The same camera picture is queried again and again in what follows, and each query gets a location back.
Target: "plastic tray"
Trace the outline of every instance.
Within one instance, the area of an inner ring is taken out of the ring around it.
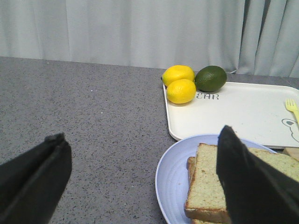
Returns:
[[[231,126],[239,138],[270,148],[299,147],[299,126],[285,108],[287,98],[299,104],[299,90],[279,85],[232,83],[217,92],[197,91],[194,99],[176,105],[164,98],[171,136],[181,140],[197,134],[219,134]]]

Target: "lemon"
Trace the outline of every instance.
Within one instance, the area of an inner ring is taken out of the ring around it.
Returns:
[[[184,104],[191,101],[196,94],[196,86],[189,79],[173,81],[167,87],[167,98],[175,104]]]
[[[227,80],[223,68],[210,65],[200,70],[194,80],[196,88],[200,91],[214,92],[219,90]]]
[[[194,81],[195,74],[192,68],[187,65],[173,65],[169,67],[162,75],[164,85],[169,86],[170,83],[179,79],[189,79]]]

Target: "speckled countertop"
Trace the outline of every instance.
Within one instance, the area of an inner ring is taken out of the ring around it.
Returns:
[[[155,171],[169,135],[164,70],[0,57],[0,164],[64,132],[73,168],[51,224],[164,224]],[[299,79],[228,75],[299,87]]]

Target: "gray countertop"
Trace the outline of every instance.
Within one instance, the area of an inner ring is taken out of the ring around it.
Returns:
[[[51,224],[166,223],[155,171],[169,135],[164,70],[0,57],[0,164],[64,132],[73,169]],[[299,87],[298,78],[228,81]]]

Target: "curtain fold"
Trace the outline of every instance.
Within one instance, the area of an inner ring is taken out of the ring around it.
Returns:
[[[299,0],[0,1],[0,56],[299,77]]]

